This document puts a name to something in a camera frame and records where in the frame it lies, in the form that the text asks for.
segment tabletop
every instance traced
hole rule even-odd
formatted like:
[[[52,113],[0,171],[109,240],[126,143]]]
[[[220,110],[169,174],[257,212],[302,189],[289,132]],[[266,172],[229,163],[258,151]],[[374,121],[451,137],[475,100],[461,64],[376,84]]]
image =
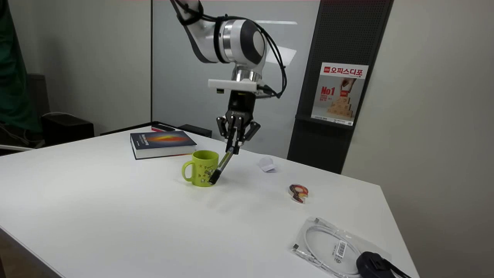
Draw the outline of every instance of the tabletop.
[[[224,154],[224,143],[190,137]],[[261,172],[261,158],[277,172]],[[4,157],[0,229],[67,278],[325,278],[291,252],[306,220],[320,217],[419,277],[379,186],[243,151],[201,189],[183,180],[187,161],[136,161],[130,132]],[[306,205],[291,185],[311,191]]]

